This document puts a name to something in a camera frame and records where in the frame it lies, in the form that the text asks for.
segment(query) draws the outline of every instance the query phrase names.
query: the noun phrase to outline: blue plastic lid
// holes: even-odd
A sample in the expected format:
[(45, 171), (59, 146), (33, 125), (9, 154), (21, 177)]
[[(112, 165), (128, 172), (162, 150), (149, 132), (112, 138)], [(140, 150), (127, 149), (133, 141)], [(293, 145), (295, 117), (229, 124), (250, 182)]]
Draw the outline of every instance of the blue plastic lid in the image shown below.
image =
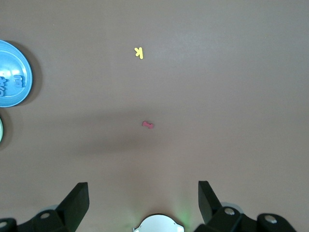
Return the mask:
[(1, 118), (0, 118), (0, 142), (2, 140), (2, 136), (3, 136), (3, 125), (2, 125), (2, 122), (1, 122)]
[(0, 107), (22, 102), (32, 86), (31, 67), (13, 45), (0, 40)]

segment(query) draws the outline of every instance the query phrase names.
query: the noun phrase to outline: gray floor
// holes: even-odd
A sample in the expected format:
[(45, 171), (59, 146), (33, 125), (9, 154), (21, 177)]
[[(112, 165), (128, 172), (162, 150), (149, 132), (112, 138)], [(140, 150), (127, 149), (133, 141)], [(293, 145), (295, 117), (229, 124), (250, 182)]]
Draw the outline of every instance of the gray floor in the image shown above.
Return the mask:
[(153, 213), (192, 232), (208, 180), (248, 216), (309, 231), (308, 11), (307, 0), (0, 0), (0, 39), (34, 73), (29, 97), (0, 109), (0, 218), (22, 223), (87, 181), (79, 232), (129, 232)]

